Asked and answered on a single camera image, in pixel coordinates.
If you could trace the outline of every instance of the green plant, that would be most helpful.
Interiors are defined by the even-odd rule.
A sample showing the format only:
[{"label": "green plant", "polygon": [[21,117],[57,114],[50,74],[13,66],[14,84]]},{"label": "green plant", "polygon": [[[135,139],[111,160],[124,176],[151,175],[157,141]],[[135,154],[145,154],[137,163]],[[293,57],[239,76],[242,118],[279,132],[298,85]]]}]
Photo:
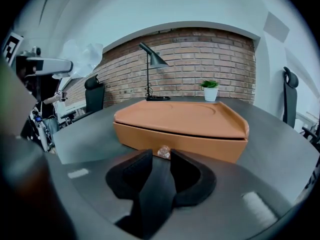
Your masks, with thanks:
[{"label": "green plant", "polygon": [[217,86],[219,85],[219,83],[217,81],[208,81],[208,80],[204,80],[200,86],[204,87],[204,88],[217,88]]}]

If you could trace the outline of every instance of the black lamp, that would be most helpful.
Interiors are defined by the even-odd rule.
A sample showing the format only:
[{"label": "black lamp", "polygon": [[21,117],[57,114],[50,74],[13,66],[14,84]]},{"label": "black lamp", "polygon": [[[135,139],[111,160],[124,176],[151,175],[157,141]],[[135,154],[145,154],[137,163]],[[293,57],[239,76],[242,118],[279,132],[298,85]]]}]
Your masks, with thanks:
[{"label": "black lamp", "polygon": [[150,66],[153,69],[158,69],[158,68],[166,68],[169,65],[159,57],[158,54],[156,54],[150,47],[148,47],[145,43],[141,42],[139,46],[145,50],[146,54],[146,94],[145,94],[145,99],[147,101],[167,101],[170,100],[170,97],[168,96],[152,96],[153,90],[151,88],[151,83],[149,83],[149,59],[148,55],[150,55]]}]

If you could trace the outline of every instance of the white pot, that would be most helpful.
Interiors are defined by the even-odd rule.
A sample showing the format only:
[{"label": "white pot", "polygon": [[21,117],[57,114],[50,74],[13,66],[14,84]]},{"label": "white pot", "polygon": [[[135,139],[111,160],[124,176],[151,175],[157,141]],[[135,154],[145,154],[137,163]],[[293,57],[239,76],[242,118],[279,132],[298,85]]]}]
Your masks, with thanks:
[{"label": "white pot", "polygon": [[205,88],[204,87],[204,99],[207,102],[214,102],[217,98],[218,88]]}]

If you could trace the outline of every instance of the potted plant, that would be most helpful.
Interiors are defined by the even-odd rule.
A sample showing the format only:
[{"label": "potted plant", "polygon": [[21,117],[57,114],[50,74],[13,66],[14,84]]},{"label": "potted plant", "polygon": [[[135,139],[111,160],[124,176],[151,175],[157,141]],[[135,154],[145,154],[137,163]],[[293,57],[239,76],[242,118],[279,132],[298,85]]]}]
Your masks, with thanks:
[{"label": "potted plant", "polygon": [[204,80],[200,86],[204,88],[204,99],[207,102],[214,102],[218,94],[218,85],[217,81],[208,81]]}]

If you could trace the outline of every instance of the orange lid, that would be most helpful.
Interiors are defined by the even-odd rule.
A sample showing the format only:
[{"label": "orange lid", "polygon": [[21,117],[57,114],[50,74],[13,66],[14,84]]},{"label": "orange lid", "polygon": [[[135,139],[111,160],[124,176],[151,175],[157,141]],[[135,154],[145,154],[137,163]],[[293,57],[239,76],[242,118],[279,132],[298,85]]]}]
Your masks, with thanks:
[{"label": "orange lid", "polygon": [[249,125],[222,102],[142,100],[117,111],[114,121],[149,130],[193,136],[245,139]]}]

